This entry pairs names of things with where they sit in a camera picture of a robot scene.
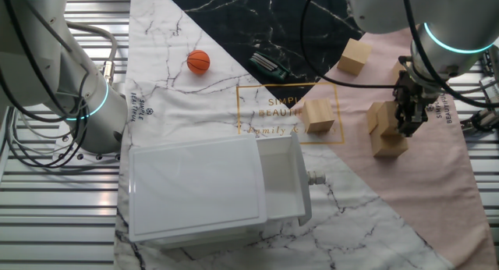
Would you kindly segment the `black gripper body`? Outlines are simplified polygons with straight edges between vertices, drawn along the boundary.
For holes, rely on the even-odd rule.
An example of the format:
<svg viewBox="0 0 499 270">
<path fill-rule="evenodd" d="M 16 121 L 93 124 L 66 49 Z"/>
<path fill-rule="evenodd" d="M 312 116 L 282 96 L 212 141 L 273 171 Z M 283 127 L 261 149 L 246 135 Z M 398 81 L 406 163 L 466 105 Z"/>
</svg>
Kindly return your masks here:
<svg viewBox="0 0 499 270">
<path fill-rule="evenodd" d="M 429 99 L 423 97 L 423 87 L 417 84 L 408 72 L 399 72 L 393 90 L 395 100 L 404 107 L 411 104 L 429 104 Z"/>
</svg>

